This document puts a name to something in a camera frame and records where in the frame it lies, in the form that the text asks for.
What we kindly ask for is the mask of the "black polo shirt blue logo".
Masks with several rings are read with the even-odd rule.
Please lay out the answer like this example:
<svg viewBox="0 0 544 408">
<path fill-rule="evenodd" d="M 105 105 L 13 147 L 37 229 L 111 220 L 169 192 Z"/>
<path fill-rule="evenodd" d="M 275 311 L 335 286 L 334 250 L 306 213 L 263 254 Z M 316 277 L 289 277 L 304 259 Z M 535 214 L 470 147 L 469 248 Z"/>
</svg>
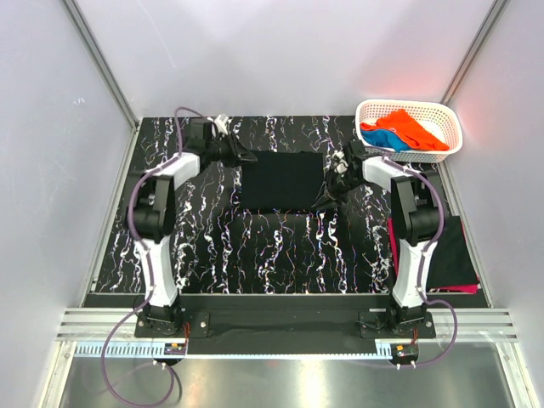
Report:
<svg viewBox="0 0 544 408">
<path fill-rule="evenodd" d="M 251 212 L 307 212 L 324 181 L 324 156 L 315 152 L 258 151 L 241 167 L 241 207 Z"/>
</svg>

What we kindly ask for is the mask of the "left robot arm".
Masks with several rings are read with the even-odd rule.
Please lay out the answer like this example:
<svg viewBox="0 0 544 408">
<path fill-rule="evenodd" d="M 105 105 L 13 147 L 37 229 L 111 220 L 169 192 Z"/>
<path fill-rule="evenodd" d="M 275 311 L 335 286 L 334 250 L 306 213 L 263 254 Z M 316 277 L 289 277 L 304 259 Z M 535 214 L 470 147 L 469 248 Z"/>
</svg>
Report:
<svg viewBox="0 0 544 408">
<path fill-rule="evenodd" d="M 139 337 L 144 331 L 152 336 L 174 337 L 189 330 L 171 265 L 170 238 L 177 217 L 175 193 L 213 162 L 239 167 L 257 161 L 229 130 L 229 124 L 225 114 L 190 119 L 187 134 L 178 136 L 180 152 L 127 179 L 125 222 L 144 273 L 144 301 L 135 308 Z"/>
</svg>

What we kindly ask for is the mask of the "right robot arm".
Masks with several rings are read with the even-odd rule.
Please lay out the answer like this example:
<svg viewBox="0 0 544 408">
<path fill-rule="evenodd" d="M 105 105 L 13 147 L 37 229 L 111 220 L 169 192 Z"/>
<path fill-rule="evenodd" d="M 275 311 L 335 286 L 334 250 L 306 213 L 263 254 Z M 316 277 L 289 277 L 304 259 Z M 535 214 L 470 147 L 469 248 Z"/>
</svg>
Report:
<svg viewBox="0 0 544 408">
<path fill-rule="evenodd" d="M 363 184 L 375 184 L 390 194 L 399 271 L 386 311 L 361 326 L 375 333 L 410 337 L 424 324 L 429 305 L 428 271 L 446 220 L 442 196 L 431 173 L 402 166 L 388 155 L 371 154 L 361 141 L 351 140 L 333 153 L 314 206 L 338 207 Z"/>
</svg>

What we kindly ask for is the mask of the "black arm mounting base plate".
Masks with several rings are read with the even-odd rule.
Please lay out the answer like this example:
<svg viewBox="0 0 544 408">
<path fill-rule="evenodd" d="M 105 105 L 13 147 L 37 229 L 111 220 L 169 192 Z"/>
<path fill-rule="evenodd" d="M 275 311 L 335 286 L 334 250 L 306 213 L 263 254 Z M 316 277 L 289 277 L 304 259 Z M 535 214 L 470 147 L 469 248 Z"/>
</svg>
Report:
<svg viewBox="0 0 544 408">
<path fill-rule="evenodd" d="M 388 324 L 389 295 L 183 296 L 174 322 L 140 314 L 136 337 L 186 340 L 193 357 L 358 357 L 377 339 L 406 340 Z"/>
</svg>

